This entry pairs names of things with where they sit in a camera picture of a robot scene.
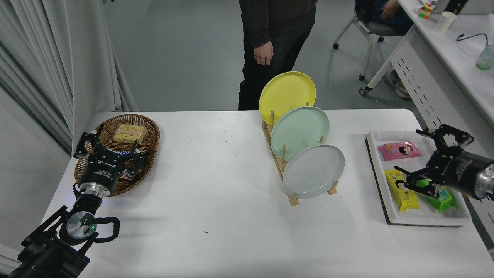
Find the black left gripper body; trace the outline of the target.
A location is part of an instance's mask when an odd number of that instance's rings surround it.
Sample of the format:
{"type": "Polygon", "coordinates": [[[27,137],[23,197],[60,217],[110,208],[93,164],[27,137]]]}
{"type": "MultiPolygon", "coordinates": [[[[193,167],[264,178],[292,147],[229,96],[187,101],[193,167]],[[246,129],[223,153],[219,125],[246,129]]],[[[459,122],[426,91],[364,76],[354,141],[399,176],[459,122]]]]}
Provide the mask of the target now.
{"type": "Polygon", "coordinates": [[[88,157],[88,165],[85,167],[79,179],[79,188],[84,190],[88,185],[98,184],[106,191],[114,191],[125,169],[125,162],[118,159],[116,153],[102,155],[92,153],[88,157]]]}

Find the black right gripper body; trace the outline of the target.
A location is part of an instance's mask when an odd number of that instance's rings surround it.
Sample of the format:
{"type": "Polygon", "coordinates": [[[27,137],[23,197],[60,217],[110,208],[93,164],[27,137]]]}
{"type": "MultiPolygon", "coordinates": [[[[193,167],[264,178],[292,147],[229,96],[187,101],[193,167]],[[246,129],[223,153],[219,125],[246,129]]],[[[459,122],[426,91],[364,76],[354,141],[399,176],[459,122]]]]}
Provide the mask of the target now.
{"type": "Polygon", "coordinates": [[[487,193],[487,157],[467,151],[436,151],[440,162],[436,183],[462,193],[487,193]]]}

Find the seated person's hand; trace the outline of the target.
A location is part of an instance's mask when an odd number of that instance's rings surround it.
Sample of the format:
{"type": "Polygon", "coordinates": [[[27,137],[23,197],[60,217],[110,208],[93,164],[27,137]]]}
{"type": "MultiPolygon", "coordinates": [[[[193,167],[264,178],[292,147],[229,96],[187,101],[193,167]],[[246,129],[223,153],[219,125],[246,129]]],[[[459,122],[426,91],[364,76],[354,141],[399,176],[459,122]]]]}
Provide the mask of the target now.
{"type": "Polygon", "coordinates": [[[400,8],[400,4],[397,0],[388,0],[383,7],[381,7],[380,19],[386,20],[395,16],[400,8]]]}

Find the standing person's hand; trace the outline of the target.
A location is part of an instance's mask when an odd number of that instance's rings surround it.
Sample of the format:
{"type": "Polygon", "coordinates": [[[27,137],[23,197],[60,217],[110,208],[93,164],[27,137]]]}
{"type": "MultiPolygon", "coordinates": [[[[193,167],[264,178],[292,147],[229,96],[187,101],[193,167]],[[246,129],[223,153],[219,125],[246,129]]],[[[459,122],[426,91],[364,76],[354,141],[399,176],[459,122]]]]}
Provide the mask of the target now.
{"type": "Polygon", "coordinates": [[[269,66],[274,56],[274,47],[271,41],[255,46],[253,51],[254,59],[259,65],[269,66]]]}

